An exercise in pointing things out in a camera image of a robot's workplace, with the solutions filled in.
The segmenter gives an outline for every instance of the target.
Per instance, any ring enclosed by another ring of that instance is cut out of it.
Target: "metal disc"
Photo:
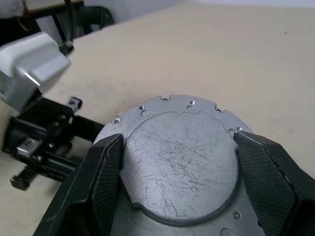
[[[175,225],[200,223],[232,196],[236,147],[203,112],[161,113],[130,135],[121,178],[132,203],[148,215]]]
[[[125,145],[111,236],[264,236],[238,176],[237,129],[252,132],[187,95],[152,98],[106,124],[95,143],[122,133]]]

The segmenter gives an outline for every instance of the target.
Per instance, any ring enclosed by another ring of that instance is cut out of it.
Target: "table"
[[[314,22],[314,8],[184,3],[75,40],[72,66],[46,97],[77,96],[78,114],[102,123],[156,95],[206,98],[315,177]],[[0,111],[5,120],[10,109]],[[9,178],[22,164],[0,163],[0,228],[30,236],[58,184],[38,177],[19,191]]]

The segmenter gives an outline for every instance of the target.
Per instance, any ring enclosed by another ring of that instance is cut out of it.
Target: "white robot part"
[[[70,66],[45,32],[0,47],[0,98],[20,111],[34,92],[48,91]]]

